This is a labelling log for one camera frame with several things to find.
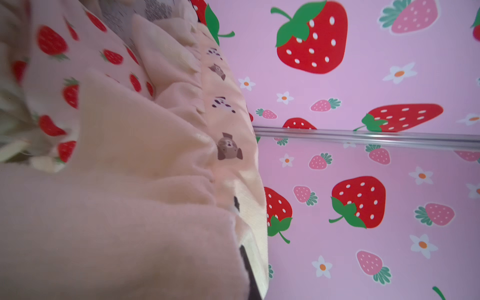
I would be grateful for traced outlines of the white strawberry-print pillowcase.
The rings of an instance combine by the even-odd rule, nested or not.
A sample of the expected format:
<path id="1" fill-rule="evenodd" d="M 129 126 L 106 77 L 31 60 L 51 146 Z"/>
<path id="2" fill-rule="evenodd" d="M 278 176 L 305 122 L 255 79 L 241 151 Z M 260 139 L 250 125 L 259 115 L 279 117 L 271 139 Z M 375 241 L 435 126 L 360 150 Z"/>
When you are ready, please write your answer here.
<path id="1" fill-rule="evenodd" d="M 78 139 L 80 94 L 96 70 L 149 100 L 140 57 L 99 1 L 1 2 L 1 161 L 56 172 Z"/>

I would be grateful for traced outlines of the cream bear-print pillow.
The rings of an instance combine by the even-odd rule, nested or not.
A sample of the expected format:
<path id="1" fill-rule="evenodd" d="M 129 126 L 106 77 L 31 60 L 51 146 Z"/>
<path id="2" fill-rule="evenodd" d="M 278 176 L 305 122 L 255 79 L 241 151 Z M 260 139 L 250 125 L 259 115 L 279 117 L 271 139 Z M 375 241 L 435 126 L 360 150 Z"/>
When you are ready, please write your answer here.
<path id="1" fill-rule="evenodd" d="M 206 170 L 216 206 L 233 215 L 249 293 L 262 300 L 269 288 L 266 196 L 254 129 L 226 56 L 191 11 L 153 22 L 134 15 L 132 32 L 156 103 L 195 129 L 185 139 L 178 126 L 166 128 L 174 153 L 183 169 Z"/>

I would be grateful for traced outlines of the cream cookie-print pillow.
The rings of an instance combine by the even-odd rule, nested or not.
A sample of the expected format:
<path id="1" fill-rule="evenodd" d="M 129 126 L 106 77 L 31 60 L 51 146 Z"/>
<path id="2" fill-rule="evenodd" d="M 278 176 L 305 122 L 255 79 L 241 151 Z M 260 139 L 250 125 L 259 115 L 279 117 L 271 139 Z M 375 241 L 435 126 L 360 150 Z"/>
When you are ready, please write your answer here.
<path id="1" fill-rule="evenodd" d="M 166 134 L 195 129 L 90 71 L 60 172 L 1 165 L 4 300 L 245 300 L 233 215 Z"/>

